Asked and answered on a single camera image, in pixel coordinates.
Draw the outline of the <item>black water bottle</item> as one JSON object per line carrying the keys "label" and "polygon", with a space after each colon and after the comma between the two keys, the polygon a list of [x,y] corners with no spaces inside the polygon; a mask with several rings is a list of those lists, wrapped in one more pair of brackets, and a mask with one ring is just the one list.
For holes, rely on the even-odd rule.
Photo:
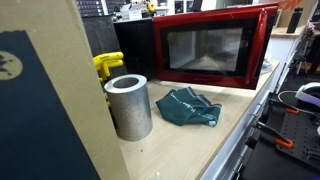
{"label": "black water bottle", "polygon": [[297,7],[294,9],[289,25],[287,27],[287,34],[293,34],[298,26],[299,20],[301,18],[303,12],[303,8],[302,7]]}

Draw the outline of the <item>grey folded towel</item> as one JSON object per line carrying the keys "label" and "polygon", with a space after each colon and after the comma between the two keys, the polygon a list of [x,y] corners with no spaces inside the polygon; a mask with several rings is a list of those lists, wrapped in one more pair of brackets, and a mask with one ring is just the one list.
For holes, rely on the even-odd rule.
{"label": "grey folded towel", "polygon": [[261,67],[260,74],[263,75],[263,74],[269,73],[272,71],[272,69],[273,69],[273,65],[271,61],[265,58]]}

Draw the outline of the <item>dark green cloth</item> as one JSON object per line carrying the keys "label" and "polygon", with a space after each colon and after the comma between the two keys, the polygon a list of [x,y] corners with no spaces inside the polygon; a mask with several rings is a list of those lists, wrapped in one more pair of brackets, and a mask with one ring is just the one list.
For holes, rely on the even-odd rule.
{"label": "dark green cloth", "polygon": [[204,95],[197,95],[191,87],[170,90],[156,102],[163,119],[178,125],[204,124],[215,127],[222,109],[212,104]]}

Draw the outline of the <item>orange handled black clamp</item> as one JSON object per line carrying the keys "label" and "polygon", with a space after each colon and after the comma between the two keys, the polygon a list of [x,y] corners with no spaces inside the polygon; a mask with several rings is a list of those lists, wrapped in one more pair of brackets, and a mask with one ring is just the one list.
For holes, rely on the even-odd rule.
{"label": "orange handled black clamp", "polygon": [[260,131],[272,136],[275,139],[275,143],[277,145],[280,145],[284,148],[292,148],[293,147],[293,141],[282,136],[278,131],[276,131],[274,128],[258,121],[255,125],[255,128],[259,129]]}

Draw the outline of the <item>black perforated board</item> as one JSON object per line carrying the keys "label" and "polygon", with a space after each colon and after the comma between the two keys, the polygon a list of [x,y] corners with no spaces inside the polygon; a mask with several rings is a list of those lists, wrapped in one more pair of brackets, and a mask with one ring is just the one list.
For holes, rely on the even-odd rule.
{"label": "black perforated board", "polygon": [[293,145],[291,148],[277,145],[276,150],[319,171],[320,137],[317,128],[308,114],[286,112],[280,134],[290,139]]}

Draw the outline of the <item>yellow clamp tool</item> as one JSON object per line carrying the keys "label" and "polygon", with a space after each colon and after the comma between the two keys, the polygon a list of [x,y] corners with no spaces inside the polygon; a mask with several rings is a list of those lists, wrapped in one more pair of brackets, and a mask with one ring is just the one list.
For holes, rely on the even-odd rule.
{"label": "yellow clamp tool", "polygon": [[123,65],[122,52],[110,52],[97,55],[93,58],[95,69],[99,76],[99,81],[102,86],[106,84],[111,76],[110,69]]}

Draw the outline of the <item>red and black microwave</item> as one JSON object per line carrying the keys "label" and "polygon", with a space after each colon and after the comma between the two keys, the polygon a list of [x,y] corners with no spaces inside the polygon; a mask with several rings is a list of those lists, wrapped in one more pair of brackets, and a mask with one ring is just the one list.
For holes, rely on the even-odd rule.
{"label": "red and black microwave", "polygon": [[279,4],[114,24],[126,69],[147,79],[254,89]]}

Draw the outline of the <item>large cardboard box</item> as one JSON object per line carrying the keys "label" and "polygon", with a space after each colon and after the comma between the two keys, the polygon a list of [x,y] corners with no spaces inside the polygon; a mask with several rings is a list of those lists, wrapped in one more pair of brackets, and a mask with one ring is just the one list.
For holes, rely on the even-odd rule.
{"label": "large cardboard box", "polygon": [[0,0],[0,180],[129,180],[75,0]]}

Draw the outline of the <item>white VR headset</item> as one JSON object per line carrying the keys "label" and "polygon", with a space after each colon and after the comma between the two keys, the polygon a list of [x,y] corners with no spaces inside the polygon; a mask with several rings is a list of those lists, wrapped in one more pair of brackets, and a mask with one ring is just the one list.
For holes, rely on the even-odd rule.
{"label": "white VR headset", "polygon": [[320,108],[320,83],[310,82],[297,90],[285,90],[277,95],[280,102],[299,107]]}

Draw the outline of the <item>grey metal cylinder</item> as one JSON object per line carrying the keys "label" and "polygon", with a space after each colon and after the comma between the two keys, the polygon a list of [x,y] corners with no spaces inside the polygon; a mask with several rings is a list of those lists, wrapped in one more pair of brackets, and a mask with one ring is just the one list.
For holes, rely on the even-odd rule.
{"label": "grey metal cylinder", "polygon": [[150,134],[153,128],[147,79],[128,74],[110,80],[104,89],[107,93],[118,135],[127,141],[138,141]]}

